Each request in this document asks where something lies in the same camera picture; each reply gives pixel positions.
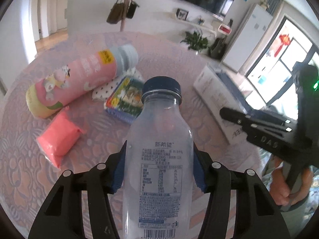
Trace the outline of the person's right hand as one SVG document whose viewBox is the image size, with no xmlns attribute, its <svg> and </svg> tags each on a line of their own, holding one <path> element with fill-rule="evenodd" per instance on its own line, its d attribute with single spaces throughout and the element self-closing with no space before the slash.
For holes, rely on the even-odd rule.
<svg viewBox="0 0 319 239">
<path fill-rule="evenodd" d="M 307 168 L 304 169 L 301 175 L 302 186 L 296 196 L 292 199 L 289 186 L 286 184 L 286 180 L 282 173 L 282 167 L 280 167 L 282 160 L 278 157 L 274 157 L 275 169 L 272 172 L 273 181 L 270 185 L 270 195 L 273 197 L 275 203 L 279 206 L 287 206 L 288 204 L 295 205 L 299 201 L 306 198 L 311 188 L 313 172 Z"/>
</svg>

